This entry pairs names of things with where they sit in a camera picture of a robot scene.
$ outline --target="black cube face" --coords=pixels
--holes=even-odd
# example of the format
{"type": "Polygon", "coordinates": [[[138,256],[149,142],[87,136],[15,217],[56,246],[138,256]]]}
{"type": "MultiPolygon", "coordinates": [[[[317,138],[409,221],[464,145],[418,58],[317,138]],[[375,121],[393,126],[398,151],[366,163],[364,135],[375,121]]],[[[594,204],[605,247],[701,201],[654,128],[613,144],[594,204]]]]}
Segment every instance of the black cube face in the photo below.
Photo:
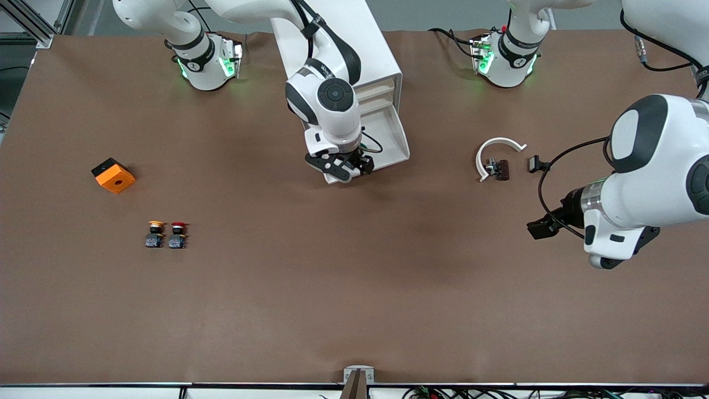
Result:
{"type": "Polygon", "coordinates": [[[160,248],[162,246],[162,234],[150,233],[145,236],[145,246],[148,248],[160,248]]]}
{"type": "Polygon", "coordinates": [[[167,242],[167,246],[172,249],[184,248],[184,236],[181,234],[172,234],[170,240],[167,242]]]}

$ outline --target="green led light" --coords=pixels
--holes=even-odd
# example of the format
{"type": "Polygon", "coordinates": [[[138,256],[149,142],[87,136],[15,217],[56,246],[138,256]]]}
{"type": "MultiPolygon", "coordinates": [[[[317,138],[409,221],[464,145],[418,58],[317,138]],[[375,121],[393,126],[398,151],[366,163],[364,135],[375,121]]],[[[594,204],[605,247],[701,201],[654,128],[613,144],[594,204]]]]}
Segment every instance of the green led light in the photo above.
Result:
{"type": "Polygon", "coordinates": [[[534,61],[537,60],[537,55],[535,55],[532,60],[530,61],[530,67],[527,69],[527,75],[532,73],[532,68],[534,67],[534,61]]]}
{"type": "Polygon", "coordinates": [[[224,60],[223,58],[219,58],[220,64],[222,66],[222,69],[224,70],[224,75],[226,77],[232,77],[234,76],[234,62],[231,62],[229,60],[224,60]]]}
{"type": "Polygon", "coordinates": [[[490,64],[492,63],[492,60],[495,59],[495,54],[490,51],[487,53],[485,57],[483,57],[482,60],[480,60],[480,73],[485,75],[489,70],[490,70],[490,64]]]}
{"type": "Polygon", "coordinates": [[[187,72],[185,72],[184,66],[182,65],[182,62],[181,62],[179,59],[177,60],[177,64],[179,65],[179,69],[182,70],[182,76],[183,76],[185,79],[188,79],[188,77],[187,77],[187,72]]]}

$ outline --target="black cable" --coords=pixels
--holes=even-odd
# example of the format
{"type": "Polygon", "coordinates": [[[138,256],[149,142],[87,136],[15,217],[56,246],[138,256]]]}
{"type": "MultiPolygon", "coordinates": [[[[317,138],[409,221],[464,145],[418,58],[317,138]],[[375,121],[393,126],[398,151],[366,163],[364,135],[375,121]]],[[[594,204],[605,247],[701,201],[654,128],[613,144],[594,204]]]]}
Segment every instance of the black cable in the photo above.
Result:
{"type": "MultiPolygon", "coordinates": [[[[303,7],[298,3],[298,0],[291,0],[291,3],[293,4],[293,7],[296,8],[296,11],[298,12],[298,16],[301,17],[301,22],[303,24],[303,29],[305,29],[306,26],[308,26],[308,18],[306,17],[306,12],[303,10],[303,7]]],[[[313,57],[313,38],[308,38],[308,58],[313,57]]]]}
{"type": "Polygon", "coordinates": [[[9,68],[3,68],[3,69],[1,69],[1,70],[0,70],[0,72],[5,72],[5,71],[9,71],[9,70],[18,70],[18,69],[25,69],[25,70],[29,70],[29,69],[30,69],[30,67],[20,66],[20,67],[9,67],[9,68]]]}
{"type": "Polygon", "coordinates": [[[451,397],[446,392],[443,392],[443,390],[433,388],[432,391],[440,399],[451,399],[451,397]]]}
{"type": "Polygon", "coordinates": [[[194,7],[193,9],[189,9],[185,11],[186,13],[191,13],[192,11],[198,11],[198,10],[211,10],[211,7],[194,7]]]}
{"type": "MultiPolygon", "coordinates": [[[[659,47],[669,51],[670,53],[673,53],[675,55],[679,55],[680,57],[684,58],[685,60],[688,60],[690,63],[694,64],[694,66],[697,67],[698,70],[703,67],[697,60],[695,60],[690,55],[688,55],[680,50],[677,50],[674,47],[666,45],[659,40],[655,40],[655,39],[649,37],[648,35],[640,33],[637,29],[628,25],[627,22],[625,21],[625,10],[623,10],[623,9],[620,10],[620,25],[623,25],[623,28],[625,28],[626,31],[631,32],[632,34],[642,38],[643,40],[647,40],[650,43],[658,45],[659,47]]],[[[706,88],[707,88],[707,82],[704,82],[701,85],[701,88],[699,89],[699,94],[697,95],[697,98],[702,97],[704,95],[704,91],[706,91],[706,88]]]]}
{"type": "Polygon", "coordinates": [[[610,165],[613,166],[613,159],[608,155],[608,144],[610,143],[610,136],[605,138],[605,141],[603,142],[603,157],[605,158],[605,161],[610,165]]]}
{"type": "Polygon", "coordinates": [[[403,395],[401,396],[401,399],[406,399],[406,396],[415,390],[416,390],[416,388],[409,388],[406,392],[403,393],[403,395]]]}
{"type": "Polygon", "coordinates": [[[470,45],[470,41],[469,41],[469,40],[463,40],[463,39],[461,39],[461,38],[456,37],[456,35],[455,35],[455,33],[453,33],[453,30],[452,30],[452,29],[449,29],[448,32],[447,32],[447,31],[442,30],[441,28],[431,28],[431,29],[429,29],[428,31],[429,31],[429,32],[439,32],[439,33],[443,33],[447,38],[449,38],[450,40],[453,40],[453,43],[455,43],[455,45],[458,46],[458,49],[461,50],[461,51],[463,52],[463,54],[467,55],[467,56],[470,57],[470,58],[475,58],[476,60],[482,60],[482,59],[483,59],[483,57],[482,57],[481,55],[468,53],[468,52],[461,46],[461,43],[462,43],[462,44],[466,44],[466,45],[470,45]]]}
{"type": "Polygon", "coordinates": [[[202,13],[199,12],[199,10],[201,10],[201,9],[198,9],[197,7],[195,7],[192,0],[187,0],[187,1],[189,1],[189,5],[192,6],[192,8],[195,11],[197,11],[197,15],[199,15],[199,18],[202,20],[202,22],[204,22],[204,28],[207,30],[207,32],[211,32],[212,30],[211,30],[211,28],[209,28],[209,25],[207,24],[207,20],[204,19],[204,17],[202,16],[202,13]]]}
{"type": "Polygon", "coordinates": [[[655,68],[651,67],[647,64],[647,62],[643,62],[642,66],[645,67],[646,70],[651,70],[652,72],[668,72],[668,71],[674,71],[674,70],[680,70],[682,68],[690,67],[692,66],[691,62],[687,62],[686,64],[682,65],[675,65],[673,67],[667,67],[667,68],[655,68]]]}
{"type": "Polygon", "coordinates": [[[367,148],[367,150],[368,150],[367,152],[368,152],[368,153],[379,154],[379,153],[381,153],[382,151],[384,151],[384,147],[382,147],[381,144],[380,144],[377,140],[374,139],[374,137],[372,137],[372,136],[370,136],[369,134],[365,133],[365,132],[364,132],[364,129],[362,130],[362,135],[368,137],[369,140],[372,140],[375,144],[377,144],[377,145],[379,146],[379,150],[378,150],[378,151],[377,151],[377,150],[372,150],[372,149],[370,149],[370,148],[367,148]]]}
{"type": "Polygon", "coordinates": [[[461,38],[455,37],[455,35],[452,34],[452,30],[449,32],[449,31],[444,31],[444,30],[441,29],[441,28],[431,28],[431,29],[429,29],[428,31],[429,31],[429,32],[443,33],[443,34],[446,35],[449,39],[455,40],[455,41],[457,41],[458,43],[470,44],[470,42],[467,41],[467,40],[463,40],[463,39],[461,39],[461,38]]]}
{"type": "Polygon", "coordinates": [[[591,140],[591,141],[587,141],[585,143],[576,144],[575,146],[562,151],[562,153],[560,153],[559,155],[554,157],[554,159],[552,159],[551,162],[549,162],[549,167],[544,169],[544,172],[542,172],[542,177],[540,177],[540,179],[539,179],[539,185],[537,186],[537,194],[539,195],[539,201],[541,202],[542,208],[544,208],[544,211],[547,213],[547,215],[549,215],[549,217],[552,218],[552,220],[554,222],[558,223],[560,226],[564,227],[566,230],[569,230],[571,233],[573,233],[575,236],[579,237],[580,239],[584,239],[583,234],[572,229],[568,224],[558,220],[558,218],[552,214],[552,211],[549,209],[549,207],[547,206],[547,203],[544,201],[544,196],[542,195],[542,185],[544,184],[544,179],[546,178],[547,173],[549,172],[549,169],[551,169],[552,166],[559,159],[561,159],[564,155],[566,155],[572,151],[576,151],[579,148],[590,146],[591,144],[602,143],[602,142],[606,141],[606,139],[607,139],[607,137],[597,138],[596,140],[591,140]]]}

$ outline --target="orange cube with hole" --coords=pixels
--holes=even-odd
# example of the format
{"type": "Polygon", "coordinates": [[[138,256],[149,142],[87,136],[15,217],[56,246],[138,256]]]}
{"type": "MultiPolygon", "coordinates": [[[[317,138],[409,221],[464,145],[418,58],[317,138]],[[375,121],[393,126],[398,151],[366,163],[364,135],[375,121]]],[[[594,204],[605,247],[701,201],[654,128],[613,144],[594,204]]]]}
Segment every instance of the orange cube with hole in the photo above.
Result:
{"type": "Polygon", "coordinates": [[[128,169],[113,158],[91,169],[91,173],[101,187],[114,194],[118,194],[135,182],[135,177],[128,172],[128,169]]]}

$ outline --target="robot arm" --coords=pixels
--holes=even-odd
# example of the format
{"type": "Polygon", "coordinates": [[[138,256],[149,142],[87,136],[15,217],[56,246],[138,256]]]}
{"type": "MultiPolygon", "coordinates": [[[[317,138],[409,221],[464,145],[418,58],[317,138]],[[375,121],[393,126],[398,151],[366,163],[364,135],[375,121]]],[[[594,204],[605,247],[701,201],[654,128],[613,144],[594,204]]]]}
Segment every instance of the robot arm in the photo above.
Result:
{"type": "Polygon", "coordinates": [[[594,0],[506,0],[507,29],[484,36],[473,48],[475,70],[492,84],[514,87],[532,72],[537,50],[549,32],[546,9],[578,9],[594,0]]]}
{"type": "Polygon", "coordinates": [[[608,137],[616,173],[571,191],[562,207],[527,224],[535,239],[563,224],[584,229],[597,268],[614,268],[657,237],[663,226],[709,219],[709,3],[623,0],[629,31],[686,58],[700,99],[653,94],[631,105],[608,137]]]}
{"type": "Polygon", "coordinates": [[[200,90],[218,89],[236,76],[240,47],[215,33],[205,33],[195,16],[177,11],[184,2],[113,0],[113,7],[131,28],[162,34],[192,86],[200,90]]]}
{"type": "Polygon", "coordinates": [[[225,19],[250,23],[282,18],[312,40],[316,53],[286,81],[290,110],[306,126],[306,162],[342,182],[358,169],[374,169],[371,156],[360,148],[362,124],[359,102],[352,85],[359,81],[362,63],[352,47],[327,25],[305,0],[207,0],[225,19]]]}
{"type": "Polygon", "coordinates": [[[653,94],[631,105],[610,134],[616,173],[571,191],[527,224],[536,239],[558,222],[584,229],[597,268],[630,259],[659,228],[709,219],[709,103],[653,94]]]}

